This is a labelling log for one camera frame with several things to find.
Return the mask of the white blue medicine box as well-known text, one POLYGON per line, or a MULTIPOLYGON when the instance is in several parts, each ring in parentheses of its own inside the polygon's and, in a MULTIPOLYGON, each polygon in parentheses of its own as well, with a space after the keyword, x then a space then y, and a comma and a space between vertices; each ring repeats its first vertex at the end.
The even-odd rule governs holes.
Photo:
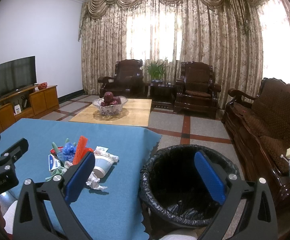
POLYGON ((54 171, 56 168, 61 166, 61 162, 53 154, 49 154, 48 159, 50 172, 54 171))

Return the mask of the red ornament on cabinet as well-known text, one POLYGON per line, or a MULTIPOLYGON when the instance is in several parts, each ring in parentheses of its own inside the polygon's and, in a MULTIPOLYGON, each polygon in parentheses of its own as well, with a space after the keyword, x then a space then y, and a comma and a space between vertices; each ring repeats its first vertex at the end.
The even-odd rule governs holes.
POLYGON ((38 84, 37 88, 39 90, 43 90, 43 89, 46 89, 48 87, 48 83, 47 82, 43 82, 43 83, 40 83, 38 84))

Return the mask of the dark red fruit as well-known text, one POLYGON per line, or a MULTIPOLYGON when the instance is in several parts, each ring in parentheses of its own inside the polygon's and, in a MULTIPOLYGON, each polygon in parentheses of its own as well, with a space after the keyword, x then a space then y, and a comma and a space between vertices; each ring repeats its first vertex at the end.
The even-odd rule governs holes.
POLYGON ((102 107, 121 104, 121 98, 119 96, 114 96, 112 92, 105 92, 103 99, 101 103, 102 107))

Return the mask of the blue table cloth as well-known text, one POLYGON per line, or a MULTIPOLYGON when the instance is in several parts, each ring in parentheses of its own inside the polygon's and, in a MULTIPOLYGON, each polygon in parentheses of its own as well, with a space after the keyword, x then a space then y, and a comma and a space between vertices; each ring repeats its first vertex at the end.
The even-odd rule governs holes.
POLYGON ((14 239, 147 239, 140 169, 160 136, 131 126, 22 119, 0 133, 14 239))

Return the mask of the glass fruit bowl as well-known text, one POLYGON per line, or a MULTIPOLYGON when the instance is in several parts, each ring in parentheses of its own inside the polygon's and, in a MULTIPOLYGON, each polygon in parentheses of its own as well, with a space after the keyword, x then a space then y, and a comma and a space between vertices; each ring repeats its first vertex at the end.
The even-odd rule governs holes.
POLYGON ((105 116, 117 115, 122 111, 124 105, 128 102, 128 99, 125 98, 124 96, 119 96, 119 98, 121 100, 121 103, 117 105, 102 106, 104 98, 93 100, 92 105, 98 109, 101 115, 105 116))

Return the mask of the red mesh packaging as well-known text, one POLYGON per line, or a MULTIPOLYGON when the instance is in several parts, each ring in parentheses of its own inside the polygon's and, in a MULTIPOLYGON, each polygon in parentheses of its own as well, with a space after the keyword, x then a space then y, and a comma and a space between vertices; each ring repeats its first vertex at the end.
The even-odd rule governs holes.
POLYGON ((88 139, 84 136, 80 136, 77 143, 76 152, 72 161, 73 165, 77 165, 88 152, 93 152, 92 148, 87 147, 88 139))

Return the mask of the black flat television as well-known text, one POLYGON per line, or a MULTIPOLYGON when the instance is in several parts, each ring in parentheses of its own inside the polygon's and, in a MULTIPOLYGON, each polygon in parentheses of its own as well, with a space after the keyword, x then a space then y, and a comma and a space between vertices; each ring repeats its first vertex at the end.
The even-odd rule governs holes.
POLYGON ((0 98, 37 83, 35 56, 0 64, 0 98))

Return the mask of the white router box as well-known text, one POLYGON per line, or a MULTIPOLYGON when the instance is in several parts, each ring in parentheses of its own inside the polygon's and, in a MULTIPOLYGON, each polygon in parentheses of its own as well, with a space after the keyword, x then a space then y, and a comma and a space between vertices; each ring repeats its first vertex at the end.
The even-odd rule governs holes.
POLYGON ((14 105, 14 112, 15 114, 20 114, 22 112, 22 108, 20 106, 20 104, 14 105))

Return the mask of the dark wooden side table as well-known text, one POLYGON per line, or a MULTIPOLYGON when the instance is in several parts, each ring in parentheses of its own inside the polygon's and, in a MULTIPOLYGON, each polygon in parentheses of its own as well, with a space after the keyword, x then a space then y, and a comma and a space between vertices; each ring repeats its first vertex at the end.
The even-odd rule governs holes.
POLYGON ((151 108, 174 109, 176 87, 170 82, 145 83, 145 95, 152 100, 151 108))

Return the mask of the green rubber glove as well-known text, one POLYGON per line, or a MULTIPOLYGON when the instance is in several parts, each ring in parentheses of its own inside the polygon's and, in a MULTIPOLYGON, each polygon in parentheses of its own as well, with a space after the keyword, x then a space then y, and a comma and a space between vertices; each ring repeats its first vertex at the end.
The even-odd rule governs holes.
POLYGON ((45 178, 45 181, 52 180, 52 178, 54 178, 54 176, 56 176, 56 175, 63 176, 67 170, 68 170, 67 168, 59 166, 55 170, 52 171, 52 173, 49 177, 45 178))
POLYGON ((52 142, 52 149, 56 151, 56 154, 62 153, 65 155, 69 155, 68 142, 70 142, 69 138, 65 139, 65 143, 61 147, 58 147, 55 142, 52 142))

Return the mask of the light blue paper cup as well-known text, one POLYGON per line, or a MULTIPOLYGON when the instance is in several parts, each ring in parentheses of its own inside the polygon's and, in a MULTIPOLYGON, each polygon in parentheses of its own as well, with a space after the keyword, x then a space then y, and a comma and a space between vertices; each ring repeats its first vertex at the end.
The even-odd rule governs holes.
POLYGON ((97 178, 103 178, 108 173, 115 161, 106 155, 95 154, 95 167, 93 172, 97 178))

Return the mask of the blue plastic bag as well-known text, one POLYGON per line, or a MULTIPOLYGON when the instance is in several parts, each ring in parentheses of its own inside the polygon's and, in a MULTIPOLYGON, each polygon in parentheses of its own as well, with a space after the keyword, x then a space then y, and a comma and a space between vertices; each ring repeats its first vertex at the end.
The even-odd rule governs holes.
POLYGON ((57 153, 58 160, 62 163, 66 161, 72 163, 76 153, 77 144, 74 142, 67 142, 62 149, 57 153))

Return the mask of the white tissue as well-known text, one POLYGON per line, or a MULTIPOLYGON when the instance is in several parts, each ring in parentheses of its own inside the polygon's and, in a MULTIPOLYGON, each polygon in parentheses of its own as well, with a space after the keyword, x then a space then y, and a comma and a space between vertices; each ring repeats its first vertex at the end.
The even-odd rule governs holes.
POLYGON ((94 154, 109 157, 115 163, 119 161, 119 156, 109 153, 108 148, 103 147, 103 146, 97 146, 96 149, 94 150, 94 154))
POLYGON ((105 190, 108 188, 107 186, 100 185, 99 182, 100 182, 100 179, 92 171, 88 180, 86 181, 86 185, 93 190, 105 190))

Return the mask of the dark wooden sofa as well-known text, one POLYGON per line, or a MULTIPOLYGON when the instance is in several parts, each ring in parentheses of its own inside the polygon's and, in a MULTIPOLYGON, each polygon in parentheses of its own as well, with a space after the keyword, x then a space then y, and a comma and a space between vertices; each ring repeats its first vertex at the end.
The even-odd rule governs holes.
POLYGON ((264 78, 256 97, 231 88, 222 122, 234 141, 245 179, 265 178, 275 205, 278 233, 290 231, 290 176, 281 158, 290 148, 290 84, 264 78))

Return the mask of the orange wooden tv cabinet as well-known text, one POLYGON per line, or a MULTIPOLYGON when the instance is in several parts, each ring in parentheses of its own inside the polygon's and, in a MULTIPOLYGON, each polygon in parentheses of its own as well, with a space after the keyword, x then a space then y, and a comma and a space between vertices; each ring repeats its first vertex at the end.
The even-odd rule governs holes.
POLYGON ((39 90, 28 86, 0 98, 0 133, 22 118, 41 118, 60 108, 57 86, 39 90), (15 114, 14 105, 20 104, 22 112, 15 114))

